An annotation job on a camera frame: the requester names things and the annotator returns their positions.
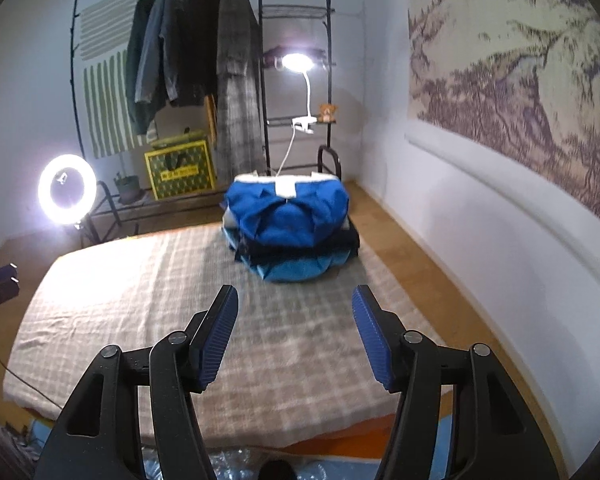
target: plaid blanket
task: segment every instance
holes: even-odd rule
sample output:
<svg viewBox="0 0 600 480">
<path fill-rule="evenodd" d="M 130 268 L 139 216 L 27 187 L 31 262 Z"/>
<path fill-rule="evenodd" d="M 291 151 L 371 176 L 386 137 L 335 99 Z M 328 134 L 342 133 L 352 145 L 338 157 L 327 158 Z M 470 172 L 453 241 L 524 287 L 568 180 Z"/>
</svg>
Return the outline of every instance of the plaid blanket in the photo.
<svg viewBox="0 0 600 480">
<path fill-rule="evenodd" d="M 100 349 L 155 344 L 205 310 L 220 286 L 239 296 L 218 378 L 193 395 L 209 447 L 283 447 L 395 411 L 376 382 L 351 313 L 368 283 L 408 328 L 442 344 L 391 272 L 364 242 L 360 257 L 305 283 L 266 283 L 234 262 L 217 224 L 127 238 L 56 261 L 35 293 L 10 369 L 61 406 Z M 148 388 L 140 388 L 142 438 L 151 441 Z M 56 418 L 59 410 L 11 374 L 4 395 Z"/>
</svg>

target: screw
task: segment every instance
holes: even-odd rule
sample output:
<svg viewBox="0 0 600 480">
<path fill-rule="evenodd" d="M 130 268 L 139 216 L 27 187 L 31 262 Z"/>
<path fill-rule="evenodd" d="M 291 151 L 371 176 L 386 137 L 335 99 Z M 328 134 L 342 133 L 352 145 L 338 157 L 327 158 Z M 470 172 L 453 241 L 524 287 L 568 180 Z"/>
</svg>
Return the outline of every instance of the screw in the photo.
<svg viewBox="0 0 600 480">
<path fill-rule="evenodd" d="M 118 353 L 118 347 L 115 345 L 107 345 L 102 350 L 100 350 L 100 355 L 104 358 L 113 357 Z"/>
<path fill-rule="evenodd" d="M 484 343 L 478 343 L 474 345 L 474 352 L 481 357 L 487 357 L 491 353 L 491 349 Z"/>
<path fill-rule="evenodd" d="M 419 343 L 422 341 L 422 334 L 420 332 L 416 332 L 415 330 L 409 330 L 404 333 L 404 340 L 407 343 Z"/>
<path fill-rule="evenodd" d="M 171 332 L 169 334 L 169 343 L 179 345 L 187 340 L 187 334 L 184 332 Z"/>
</svg>

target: clothing rack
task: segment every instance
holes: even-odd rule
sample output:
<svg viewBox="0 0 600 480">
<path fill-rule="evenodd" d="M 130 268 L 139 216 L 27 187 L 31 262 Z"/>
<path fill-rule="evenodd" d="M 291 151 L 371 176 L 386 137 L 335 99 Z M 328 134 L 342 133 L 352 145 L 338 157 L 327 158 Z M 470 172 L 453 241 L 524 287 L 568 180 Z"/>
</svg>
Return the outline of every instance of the clothing rack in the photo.
<svg viewBox="0 0 600 480">
<path fill-rule="evenodd" d="M 77 6 L 78 6 L 78 0 L 74 0 L 74 10 L 72 13 L 72 22 L 71 22 L 71 42 L 70 42 L 70 55 L 71 55 L 71 62 L 70 62 L 70 71 L 71 71 L 71 78 L 70 78 L 70 85 L 71 85 L 71 93 L 72 93 L 72 101 L 73 101 L 73 105 L 74 105 L 74 118 L 75 118 L 75 129 L 76 129 L 76 134 L 78 137 L 78 144 L 80 145 L 80 153 L 82 155 L 82 158 L 84 158 L 86 160 L 86 152 L 84 149 L 84 143 L 82 140 L 82 134 L 81 134 L 81 130 L 80 130 L 80 121 L 78 118 L 78 108 L 77 108 L 77 101 L 76 101 L 76 97 L 75 97 L 75 78 L 74 78 L 74 59 L 75 59 L 75 53 L 79 47 L 79 45 L 75 44 L 75 21 L 76 19 L 80 16 L 80 13 L 77 12 Z M 281 12 L 271 12 L 271 13 L 267 13 L 267 15 L 265 15 L 264 10 L 267 9 L 273 9 L 274 7 L 279 7 L 279 10 Z M 292 5 L 278 5 L 278 6 L 272 6 L 272 5 L 264 5 L 263 4 L 263 0 L 258 0 L 258 24 L 260 25 L 260 49 L 261 52 L 264 52 L 264 35 L 263 35 L 263 29 L 264 29 L 264 21 L 266 19 L 280 19 L 280 18 L 304 18 L 304 19 L 324 19 L 323 24 L 324 27 L 326 29 L 326 34 L 327 34 L 327 65 L 326 65 L 326 70 L 327 70 L 327 77 L 328 77 L 328 81 L 327 81 L 327 96 L 328 96 L 328 104 L 332 104 L 331 103 L 331 99 L 332 99 L 332 93 L 333 93 L 333 53 L 332 53 L 332 41 L 331 41 L 331 13 L 333 12 L 333 9 L 331 9 L 331 0 L 326 0 L 326 7 L 316 7 L 316 6 L 292 6 Z M 267 174 L 271 175 L 272 169 L 271 169 L 271 160 L 270 160 L 270 152 L 269 152 L 269 128 L 275 128 L 275 127 L 279 127 L 282 126 L 283 124 L 285 126 L 289 126 L 290 125 L 290 121 L 285 121 L 286 118 L 269 118 L 268 114 L 267 114 L 267 98 L 266 98 L 266 85 L 265 85 L 265 67 L 264 67 L 264 60 L 261 59 L 260 60 L 260 101 L 261 101 L 261 106 L 262 106 L 262 127 L 263 127 L 263 133 L 264 133 L 264 149 L 265 149 L 265 158 L 266 158 L 266 165 L 267 165 Z M 331 125 L 332 123 L 326 123 L 326 127 L 327 127 L 327 136 L 326 136 L 326 144 L 323 144 L 319 147 L 318 149 L 318 153 L 317 153 L 317 159 L 316 162 L 312 162 L 310 164 L 300 164 L 298 166 L 287 166 L 285 167 L 285 170 L 305 170 L 305 169 L 310 169 L 310 168 L 316 168 L 318 172 L 323 173 L 323 172 L 327 172 L 327 173 L 331 173 L 336 175 L 337 177 L 341 178 L 342 177 L 342 170 L 341 170 L 341 166 L 340 166 L 340 159 L 338 157 L 337 152 L 331 147 Z M 333 158 L 333 169 L 331 169 L 328 165 L 326 165 L 323 161 L 323 157 L 324 157 L 324 152 L 329 153 L 329 155 Z M 141 215 L 141 216 L 129 216 L 128 218 L 120 218 L 120 215 L 118 214 L 119 212 L 129 212 L 129 211 L 133 211 L 136 210 L 138 208 L 147 206 L 147 205 L 157 205 L 157 202 L 149 202 L 149 203 L 139 203 L 139 204 L 133 204 L 133 205 L 129 205 L 129 206 L 124 206 L 123 208 L 116 208 L 116 205 L 114 203 L 114 201 L 112 200 L 113 198 L 118 198 L 119 195 L 112 195 L 109 192 L 109 189 L 107 188 L 106 185 L 104 185 L 104 183 L 102 183 L 101 188 L 104 191 L 104 195 L 105 197 L 101 200 L 101 202 L 99 203 L 99 205 L 90 213 L 90 215 L 87 215 L 87 217 L 85 218 L 85 225 L 88 228 L 85 228 L 84 231 L 86 232 L 86 236 L 87 238 L 91 239 L 92 242 L 94 243 L 103 243 L 108 241 L 109 236 L 112 235 L 112 233 L 114 232 L 114 228 L 116 226 L 120 227 L 122 225 L 122 222 L 137 222 L 140 219 L 146 219 L 146 218 L 153 218 L 153 217 L 157 217 L 157 216 L 163 216 L 166 214 L 175 214 L 175 213 L 181 213 L 181 212 L 187 212 L 187 211 L 192 211 L 192 210 L 196 210 L 196 209 L 200 209 L 200 208 L 207 208 L 209 207 L 209 205 L 207 205 L 206 203 L 203 205 L 200 204 L 196 204 L 193 205 L 192 207 L 189 208 L 180 208 L 178 209 L 176 212 L 157 212 L 157 213 L 153 213 L 153 214 L 145 214 L 145 215 Z M 171 199 L 165 199 L 165 200 L 160 200 L 160 204 L 162 203 L 172 203 L 172 202 L 180 202 L 181 200 L 194 200 L 197 198 L 202 198 L 202 197 L 209 197 L 209 196 L 214 196 L 214 195 L 222 195 L 224 193 L 223 190 L 218 190 L 218 191 L 214 191 L 214 192 L 207 192 L 207 193 L 203 193 L 203 194 L 192 194 L 189 196 L 181 196 L 181 197 L 176 197 L 176 198 L 171 198 Z M 109 206 L 111 207 L 111 211 L 99 211 L 100 207 L 104 204 L 104 203 L 108 203 Z M 106 235 L 104 237 L 100 237 L 97 234 L 97 231 L 94 230 L 94 226 L 93 226 L 93 221 L 91 220 L 91 217 L 96 217 L 96 216 L 102 216 L 102 215 L 107 215 L 107 214 L 113 214 L 114 216 L 114 222 L 112 224 L 112 226 L 108 229 Z"/>
</svg>

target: folded clothes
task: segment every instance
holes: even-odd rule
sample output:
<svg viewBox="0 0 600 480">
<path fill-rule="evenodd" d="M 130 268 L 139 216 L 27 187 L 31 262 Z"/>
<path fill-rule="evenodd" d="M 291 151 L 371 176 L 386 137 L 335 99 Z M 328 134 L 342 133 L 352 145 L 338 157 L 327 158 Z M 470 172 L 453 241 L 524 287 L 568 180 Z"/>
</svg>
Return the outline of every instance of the folded clothes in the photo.
<svg viewBox="0 0 600 480">
<path fill-rule="evenodd" d="M 237 229 L 222 228 L 222 232 L 229 242 L 229 247 L 235 251 L 239 242 L 239 231 Z M 240 258 L 240 260 L 265 282 L 305 282 L 324 274 L 331 267 L 344 265 L 350 255 L 351 251 L 335 251 L 333 254 L 325 256 L 292 258 L 265 265 L 250 264 L 245 258 Z"/>
<path fill-rule="evenodd" d="M 224 196 L 238 229 L 263 245 L 315 247 L 338 229 L 349 195 L 331 175 L 239 175 Z"/>
<path fill-rule="evenodd" d="M 249 240 L 238 231 L 235 257 L 236 260 L 243 259 L 251 265 L 266 265 L 291 258 L 328 256 L 337 251 L 351 251 L 353 256 L 357 256 L 360 248 L 360 235 L 353 222 L 348 221 L 346 223 L 348 225 L 347 229 L 337 229 L 326 240 L 312 248 L 266 246 L 254 240 Z"/>
<path fill-rule="evenodd" d="M 226 200 L 222 200 L 220 207 L 224 210 L 224 214 L 222 215 L 222 227 L 226 227 L 227 229 L 238 229 L 238 222 L 235 219 L 234 214 L 229 209 Z M 349 217 L 344 219 L 344 222 L 340 228 L 349 229 Z"/>
</svg>

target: green patterned box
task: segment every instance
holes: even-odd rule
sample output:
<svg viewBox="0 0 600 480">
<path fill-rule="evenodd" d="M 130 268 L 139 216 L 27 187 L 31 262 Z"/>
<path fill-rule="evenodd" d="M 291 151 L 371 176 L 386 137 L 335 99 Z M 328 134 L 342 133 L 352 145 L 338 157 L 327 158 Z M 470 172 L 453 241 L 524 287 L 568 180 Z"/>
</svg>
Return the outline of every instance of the green patterned box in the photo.
<svg viewBox="0 0 600 480">
<path fill-rule="evenodd" d="M 144 158 L 156 200 L 216 188 L 206 140 L 147 152 Z"/>
</svg>

